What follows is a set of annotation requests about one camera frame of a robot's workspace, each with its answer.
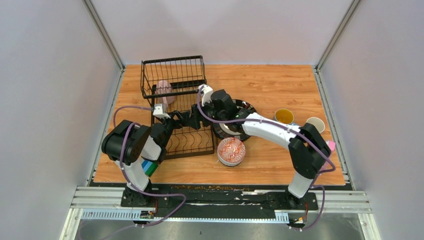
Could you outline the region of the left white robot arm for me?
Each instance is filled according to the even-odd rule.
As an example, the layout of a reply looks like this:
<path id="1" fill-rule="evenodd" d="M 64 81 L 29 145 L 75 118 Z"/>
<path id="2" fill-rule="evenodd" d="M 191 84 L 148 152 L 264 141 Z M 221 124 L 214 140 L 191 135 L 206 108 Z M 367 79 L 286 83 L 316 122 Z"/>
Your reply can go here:
<path id="1" fill-rule="evenodd" d="M 103 139 L 101 151 L 115 162 L 127 181 L 124 201 L 142 207 L 152 203 L 152 183 L 144 168 L 164 160 L 173 131 L 183 127 L 198 130 L 200 120 L 189 111 L 173 111 L 150 126 L 124 119 Z"/>

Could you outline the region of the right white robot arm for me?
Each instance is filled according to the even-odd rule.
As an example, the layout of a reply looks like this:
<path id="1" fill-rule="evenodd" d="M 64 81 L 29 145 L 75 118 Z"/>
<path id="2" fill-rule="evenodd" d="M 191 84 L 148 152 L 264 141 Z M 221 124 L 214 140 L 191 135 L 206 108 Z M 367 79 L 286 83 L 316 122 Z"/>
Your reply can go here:
<path id="1" fill-rule="evenodd" d="M 322 167 L 330 162 L 333 152 L 314 125 L 285 124 L 253 110 L 238 108 L 225 90 L 214 91 L 207 84 L 198 88 L 197 103 L 204 120 L 222 124 L 225 133 L 259 137 L 287 149 L 295 174 L 288 185 L 285 201 L 292 209 L 305 203 L 305 194 L 324 173 Z"/>

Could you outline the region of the pink ceramic mug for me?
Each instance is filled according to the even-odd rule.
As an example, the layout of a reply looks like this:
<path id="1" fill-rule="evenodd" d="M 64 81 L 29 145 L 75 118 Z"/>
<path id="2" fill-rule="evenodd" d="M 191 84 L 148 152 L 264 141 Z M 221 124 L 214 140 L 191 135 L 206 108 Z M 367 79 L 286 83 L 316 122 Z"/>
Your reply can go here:
<path id="1" fill-rule="evenodd" d="M 171 84 L 166 80 L 160 80 L 156 85 L 156 94 L 160 95 L 157 98 L 157 102 L 160 104 L 170 105 L 175 101 L 175 96 L 163 96 L 165 94 L 170 94 L 173 92 Z"/>

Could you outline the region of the blue butterfly mug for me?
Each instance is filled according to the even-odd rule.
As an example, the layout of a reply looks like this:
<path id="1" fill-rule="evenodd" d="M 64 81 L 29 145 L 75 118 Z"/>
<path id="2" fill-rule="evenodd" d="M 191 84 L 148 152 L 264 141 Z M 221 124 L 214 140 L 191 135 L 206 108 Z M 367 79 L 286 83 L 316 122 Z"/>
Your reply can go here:
<path id="1" fill-rule="evenodd" d="M 294 114 L 286 109 L 281 108 L 275 111 L 273 119 L 277 122 L 290 125 L 294 122 Z"/>

